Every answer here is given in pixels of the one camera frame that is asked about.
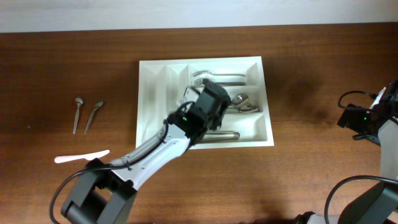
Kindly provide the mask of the white plastic knife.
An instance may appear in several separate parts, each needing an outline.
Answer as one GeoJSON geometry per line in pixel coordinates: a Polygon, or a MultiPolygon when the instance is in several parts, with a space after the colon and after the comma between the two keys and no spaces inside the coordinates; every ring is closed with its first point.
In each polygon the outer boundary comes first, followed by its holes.
{"type": "Polygon", "coordinates": [[[101,158],[103,156],[106,156],[109,153],[110,153],[110,150],[107,149],[107,150],[103,150],[103,151],[92,152],[92,153],[89,153],[89,154],[79,154],[79,155],[70,155],[70,156],[57,156],[54,159],[54,162],[56,164],[60,164],[60,163],[75,161],[75,160],[79,160],[79,159],[85,159],[87,161],[92,161],[93,159],[101,158]]]}

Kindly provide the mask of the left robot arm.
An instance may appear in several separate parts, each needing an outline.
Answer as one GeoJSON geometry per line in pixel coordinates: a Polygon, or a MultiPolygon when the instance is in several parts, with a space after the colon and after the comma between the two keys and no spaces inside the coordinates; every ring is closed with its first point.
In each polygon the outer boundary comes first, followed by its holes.
{"type": "Polygon", "coordinates": [[[222,86],[206,81],[202,91],[189,86],[185,93],[194,99],[170,113],[159,132],[137,149],[107,164],[94,159],[62,183],[77,180],[61,209],[70,223],[126,223],[143,183],[221,126],[231,104],[222,86]]]}

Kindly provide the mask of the small steel teaspoon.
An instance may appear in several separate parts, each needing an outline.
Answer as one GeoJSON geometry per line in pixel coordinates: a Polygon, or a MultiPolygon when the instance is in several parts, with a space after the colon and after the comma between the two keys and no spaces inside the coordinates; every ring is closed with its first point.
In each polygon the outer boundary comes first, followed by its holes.
{"type": "Polygon", "coordinates": [[[85,132],[84,134],[87,134],[88,130],[90,129],[90,126],[95,118],[96,112],[104,105],[104,101],[100,101],[94,105],[93,111],[90,114],[90,117],[88,118],[88,122],[86,124],[85,132]]]}
{"type": "Polygon", "coordinates": [[[74,119],[74,124],[73,124],[73,132],[72,132],[73,134],[75,134],[76,130],[77,130],[78,121],[80,118],[80,108],[84,104],[84,100],[83,100],[83,98],[77,96],[75,98],[75,103],[76,103],[77,108],[76,108],[75,119],[74,119]]]}

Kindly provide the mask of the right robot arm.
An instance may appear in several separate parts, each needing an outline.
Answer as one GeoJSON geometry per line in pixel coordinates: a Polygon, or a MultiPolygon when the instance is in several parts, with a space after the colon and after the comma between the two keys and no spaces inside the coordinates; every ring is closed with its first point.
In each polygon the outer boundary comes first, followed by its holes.
{"type": "Polygon", "coordinates": [[[397,80],[379,93],[348,91],[338,98],[338,107],[344,109],[338,126],[354,131],[353,140],[367,140],[381,148],[380,174],[354,175],[339,181],[328,194],[322,215],[305,212],[294,223],[392,223],[389,216],[397,212],[397,80]],[[368,108],[352,103],[343,105],[342,99],[350,94],[366,95],[373,103],[368,108]],[[330,215],[334,194],[356,180],[373,180],[376,184],[347,204],[339,215],[330,215]]]}

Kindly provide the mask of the steel fork dark handle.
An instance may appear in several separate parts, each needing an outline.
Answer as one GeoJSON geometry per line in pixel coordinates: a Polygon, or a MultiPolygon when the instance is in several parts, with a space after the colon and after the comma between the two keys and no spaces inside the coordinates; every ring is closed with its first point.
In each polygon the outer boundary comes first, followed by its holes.
{"type": "Polygon", "coordinates": [[[194,86],[205,86],[206,84],[214,83],[221,86],[244,86],[246,82],[219,82],[210,78],[199,78],[193,82],[194,86]]]}

